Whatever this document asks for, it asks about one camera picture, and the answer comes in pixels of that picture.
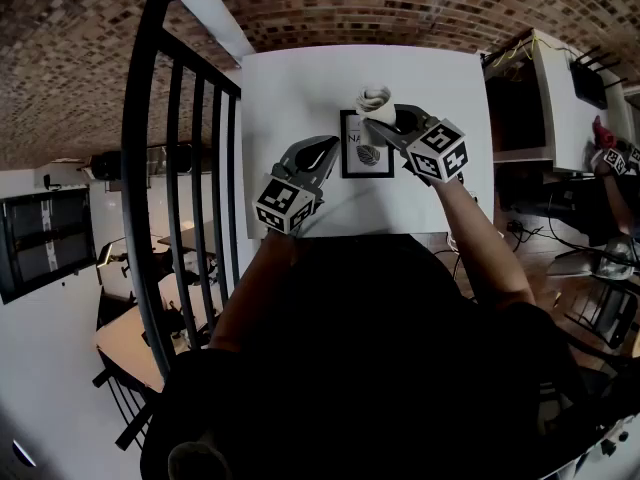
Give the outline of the black router with antennas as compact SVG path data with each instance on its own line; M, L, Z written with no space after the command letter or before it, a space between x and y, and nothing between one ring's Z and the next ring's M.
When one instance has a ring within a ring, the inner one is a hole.
M569 70L576 97L599 110L606 110L608 108L606 91L611 87L625 82L627 78L620 78L615 82L605 83L600 72L618 66L621 61L618 60L610 64L603 64L602 61L607 58L610 53L605 52L593 57L593 54L599 50L600 47L596 46L572 60L569 63Z

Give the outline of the dark framed glass door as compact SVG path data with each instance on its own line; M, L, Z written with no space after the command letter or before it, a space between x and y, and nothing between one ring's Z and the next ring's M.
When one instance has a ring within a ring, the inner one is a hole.
M8 304L96 263L87 188L0 199L0 299Z

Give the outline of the black wall speaker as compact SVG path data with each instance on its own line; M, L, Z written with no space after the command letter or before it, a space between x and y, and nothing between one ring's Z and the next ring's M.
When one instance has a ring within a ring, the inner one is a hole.
M121 152L110 151L93 155L89 168L91 176L100 181L116 181L121 179Z

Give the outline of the black metal railing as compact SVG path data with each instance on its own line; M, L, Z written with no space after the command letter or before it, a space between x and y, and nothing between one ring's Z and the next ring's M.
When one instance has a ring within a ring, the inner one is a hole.
M178 171L174 153L178 146L182 76L195 75L192 109L192 209L198 264L205 264L205 230L202 197L202 119L204 88L213 86L211 126L211 190L213 239L221 299L239 280L235 191L236 119L240 87L164 27L168 6L175 0L147 0L131 54L121 133L121 181L125 239L133 286L141 320L160 377L167 378L176 352L161 315L161 296L152 275L152 242L147 199L147 132L155 61L164 54L172 61L166 119L167 203L172 248L183 316L192 342L197 340L195 317L184 278L179 229Z

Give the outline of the clear plastic bag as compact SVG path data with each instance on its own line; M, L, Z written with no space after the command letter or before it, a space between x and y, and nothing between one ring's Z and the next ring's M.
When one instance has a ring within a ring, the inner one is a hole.
M596 277L629 280L640 274L640 242L617 237L601 248L573 249L554 258L546 275L551 278Z

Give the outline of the black desk lamp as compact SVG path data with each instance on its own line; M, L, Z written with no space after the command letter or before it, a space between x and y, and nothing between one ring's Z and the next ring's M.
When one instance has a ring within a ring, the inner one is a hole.
M124 278L127 277L127 273L130 270L129 255L126 251L125 238L121 237L107 242L101 249L96 268L98 270L103 269L111 263L118 263L121 265L120 270Z

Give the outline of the white shelf cabinet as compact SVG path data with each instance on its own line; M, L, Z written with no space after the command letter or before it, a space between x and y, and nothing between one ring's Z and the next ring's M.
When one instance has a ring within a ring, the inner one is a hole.
M569 63L592 48L581 51L530 29L481 56L496 164L549 162L556 170L585 172L597 115L616 137L638 143L624 82L606 91L606 110L576 97ZM600 72L605 83L621 78L616 67Z

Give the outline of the white wiping cloth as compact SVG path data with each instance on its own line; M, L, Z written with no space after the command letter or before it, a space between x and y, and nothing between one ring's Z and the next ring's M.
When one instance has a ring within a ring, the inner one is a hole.
M390 89L386 86L364 87L356 98L355 110L361 121L360 145L385 146L386 140L377 131L371 131L370 125L379 123L395 128L396 110Z

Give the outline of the black framed leaf picture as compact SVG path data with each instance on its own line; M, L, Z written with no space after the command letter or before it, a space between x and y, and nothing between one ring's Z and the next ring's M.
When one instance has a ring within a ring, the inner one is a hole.
M361 120L355 110L340 111L340 170L343 179L394 177L394 151L384 147L361 149Z

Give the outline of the black metal chair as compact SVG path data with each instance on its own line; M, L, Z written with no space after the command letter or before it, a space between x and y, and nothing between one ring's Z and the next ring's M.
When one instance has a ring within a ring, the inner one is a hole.
M630 280L592 276L586 295L576 297L565 316L610 349L621 347L630 331L640 331L640 286Z

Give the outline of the light wooden table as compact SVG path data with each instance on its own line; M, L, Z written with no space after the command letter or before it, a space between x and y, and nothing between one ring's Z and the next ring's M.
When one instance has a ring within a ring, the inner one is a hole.
M207 221L203 224L205 251L207 254L214 255L216 253L214 240L214 222ZM169 236L163 237L157 241L158 244L170 246L171 239ZM194 227L181 232L182 248L187 251L196 251L196 230Z
M96 348L144 386L160 393L164 378L145 332L138 306L102 326L94 335Z

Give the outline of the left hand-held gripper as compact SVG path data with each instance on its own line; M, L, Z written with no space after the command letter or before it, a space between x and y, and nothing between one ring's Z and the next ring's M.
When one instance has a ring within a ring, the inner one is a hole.
M322 185L339 156L337 136L313 136L292 144L275 163L254 200L255 219L291 234L324 203Z

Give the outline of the person's left forearm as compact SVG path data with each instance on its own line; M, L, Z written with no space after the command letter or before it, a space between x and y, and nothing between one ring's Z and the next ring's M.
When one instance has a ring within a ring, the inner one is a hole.
M290 270L310 242L269 231L235 286L216 324L209 347L239 352L268 318Z

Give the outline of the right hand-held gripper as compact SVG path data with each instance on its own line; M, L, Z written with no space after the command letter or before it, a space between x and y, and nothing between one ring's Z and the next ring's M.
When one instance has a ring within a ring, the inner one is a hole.
M364 144L384 145L408 159L414 173L429 182L447 183L456 178L469 162L465 134L448 119L438 120L416 105L395 104L393 125L365 118ZM403 143L409 129L418 131L406 147Z

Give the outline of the person's right forearm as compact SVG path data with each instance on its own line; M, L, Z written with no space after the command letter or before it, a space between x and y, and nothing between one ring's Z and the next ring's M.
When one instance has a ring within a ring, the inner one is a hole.
M518 258L459 180L437 182L434 189L477 301L496 309L534 305Z

